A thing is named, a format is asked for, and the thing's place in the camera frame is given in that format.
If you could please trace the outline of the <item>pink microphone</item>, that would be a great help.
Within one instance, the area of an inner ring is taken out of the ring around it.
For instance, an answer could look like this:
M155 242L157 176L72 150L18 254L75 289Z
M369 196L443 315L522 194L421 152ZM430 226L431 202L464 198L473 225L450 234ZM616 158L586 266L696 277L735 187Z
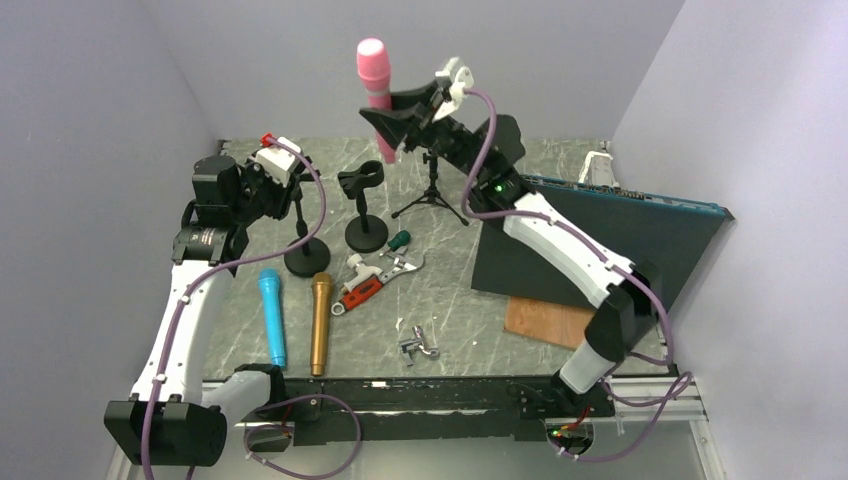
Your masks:
M369 106L390 110L391 63L384 42L375 37L361 40L356 48L356 67L367 91Z

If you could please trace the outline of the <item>black tripod mic stand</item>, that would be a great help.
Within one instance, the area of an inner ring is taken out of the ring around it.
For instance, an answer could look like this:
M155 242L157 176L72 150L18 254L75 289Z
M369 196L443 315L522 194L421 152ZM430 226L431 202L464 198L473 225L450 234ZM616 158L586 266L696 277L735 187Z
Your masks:
M392 219L397 219L402 213L406 212L413 206L429 205L448 210L460 221L463 226L468 226L470 222L465 217L463 217L453 206L449 204L449 202L443 197L441 191L437 186L437 181L439 179L438 157L429 152L425 152L422 155L422 162L428 166L429 184L427 188L418 198L412 200L404 207L393 211L390 214L390 217Z

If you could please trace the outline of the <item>blue microphone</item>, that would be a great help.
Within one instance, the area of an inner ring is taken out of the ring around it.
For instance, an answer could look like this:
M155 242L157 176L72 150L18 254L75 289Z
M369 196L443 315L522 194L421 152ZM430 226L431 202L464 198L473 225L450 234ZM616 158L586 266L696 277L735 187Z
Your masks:
M285 368L287 352L282 308L282 281L276 270L266 268L260 271L257 284L262 300L270 362Z

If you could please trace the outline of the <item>pink mic round-base stand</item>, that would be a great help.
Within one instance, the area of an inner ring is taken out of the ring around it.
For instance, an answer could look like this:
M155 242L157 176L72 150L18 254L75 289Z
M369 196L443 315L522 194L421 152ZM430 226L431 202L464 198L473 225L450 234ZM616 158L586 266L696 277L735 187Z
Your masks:
M291 178L293 189L293 204L296 212L297 238L294 243L308 234L308 227L304 218L301 201L303 192L300 186L302 181L307 181L306 174L299 174ZM330 264L331 253L329 247L322 240L312 237L297 249L293 249L284 255L286 269L300 278L309 278L317 273L325 271Z

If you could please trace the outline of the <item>blue mic round-base stand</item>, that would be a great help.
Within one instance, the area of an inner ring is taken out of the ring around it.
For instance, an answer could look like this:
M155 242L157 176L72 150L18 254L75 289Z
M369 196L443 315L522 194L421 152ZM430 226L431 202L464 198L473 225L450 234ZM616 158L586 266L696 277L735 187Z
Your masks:
M386 223L368 213L365 190L380 186L384 181L383 164L378 160L362 163L355 170L337 174L339 185L350 200L355 201L358 216L345 228L345 242L355 252L372 253L379 250L388 240Z

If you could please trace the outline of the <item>gold microphone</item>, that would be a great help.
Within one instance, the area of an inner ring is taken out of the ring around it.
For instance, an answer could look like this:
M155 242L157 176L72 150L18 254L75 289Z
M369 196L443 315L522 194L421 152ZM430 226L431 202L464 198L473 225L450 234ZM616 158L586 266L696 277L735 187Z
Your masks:
M326 370L333 290L333 280L329 273L319 272L313 276L313 318L310 349L310 374L313 377L323 376Z

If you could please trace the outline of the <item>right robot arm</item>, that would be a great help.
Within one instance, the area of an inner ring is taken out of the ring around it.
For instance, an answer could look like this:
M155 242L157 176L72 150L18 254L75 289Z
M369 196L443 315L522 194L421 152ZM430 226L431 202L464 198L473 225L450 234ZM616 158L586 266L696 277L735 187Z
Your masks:
M574 415L654 325L670 332L660 277L652 264L617 254L559 213L514 167L526 154L517 120L497 113L483 91L466 92L489 111L475 131L444 113L459 97L435 84L396 94L398 108L363 107L359 113L391 147L422 148L464 173L463 213L532 249L594 307L584 340L552 379L553 406Z

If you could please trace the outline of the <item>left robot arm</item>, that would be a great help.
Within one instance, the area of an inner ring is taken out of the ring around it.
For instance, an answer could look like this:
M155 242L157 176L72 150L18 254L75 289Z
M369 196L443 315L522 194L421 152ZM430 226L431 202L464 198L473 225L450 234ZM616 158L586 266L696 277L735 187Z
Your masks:
M213 325L243 265L248 227L280 220L298 195L302 160L261 149L247 160L214 155L197 161L194 197L173 240L166 309L142 373L125 400L112 400L104 425L137 466L210 467L228 432L244 418L279 417L287 406L280 367L245 364L222 385L203 389Z

